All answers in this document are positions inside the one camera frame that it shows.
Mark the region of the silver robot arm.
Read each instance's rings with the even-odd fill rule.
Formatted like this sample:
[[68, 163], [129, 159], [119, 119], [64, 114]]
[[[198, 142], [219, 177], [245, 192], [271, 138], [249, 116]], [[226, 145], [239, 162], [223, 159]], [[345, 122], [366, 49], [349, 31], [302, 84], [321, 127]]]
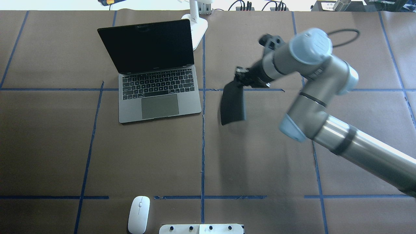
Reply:
[[285, 43], [280, 36], [259, 39], [263, 56], [250, 68], [236, 67], [235, 77], [223, 89], [221, 124], [246, 119], [243, 87], [269, 88], [270, 83], [292, 73], [307, 79], [279, 129], [288, 137], [322, 145], [362, 169], [415, 197], [415, 159], [360, 131], [326, 112], [336, 95], [348, 93], [358, 82], [358, 73], [332, 54], [325, 31], [310, 28]]

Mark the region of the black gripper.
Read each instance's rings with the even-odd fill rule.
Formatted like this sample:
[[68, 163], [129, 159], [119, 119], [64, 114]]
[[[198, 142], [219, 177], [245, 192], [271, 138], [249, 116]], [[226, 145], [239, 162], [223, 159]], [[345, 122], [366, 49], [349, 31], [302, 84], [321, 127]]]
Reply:
[[237, 87], [269, 88], [272, 79], [266, 75], [262, 62], [255, 62], [250, 68], [237, 66], [235, 82]]

